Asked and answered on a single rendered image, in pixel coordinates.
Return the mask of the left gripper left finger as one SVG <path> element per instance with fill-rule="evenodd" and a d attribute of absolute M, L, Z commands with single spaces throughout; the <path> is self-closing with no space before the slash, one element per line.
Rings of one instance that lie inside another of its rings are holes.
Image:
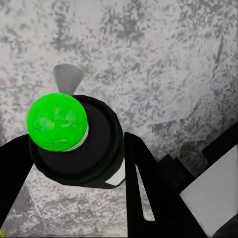
<path fill-rule="evenodd" d="M 19 136 L 0 147 L 0 229 L 34 164 L 29 137 Z"/>

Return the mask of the insectifuge atomizer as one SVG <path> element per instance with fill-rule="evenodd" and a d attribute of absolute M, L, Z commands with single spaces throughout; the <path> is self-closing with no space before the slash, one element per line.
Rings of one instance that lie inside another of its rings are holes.
<path fill-rule="evenodd" d="M 53 69 L 58 93 L 29 109 L 30 156 L 45 177 L 62 185 L 114 189 L 126 179 L 124 133 L 104 102 L 73 96 L 85 74 L 76 65 Z"/>

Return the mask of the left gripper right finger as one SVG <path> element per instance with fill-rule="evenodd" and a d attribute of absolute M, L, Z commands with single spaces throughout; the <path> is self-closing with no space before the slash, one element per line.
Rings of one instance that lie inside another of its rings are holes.
<path fill-rule="evenodd" d="M 208 238 L 143 140 L 124 133 L 128 238 Z M 155 221 L 146 221 L 138 167 Z"/>

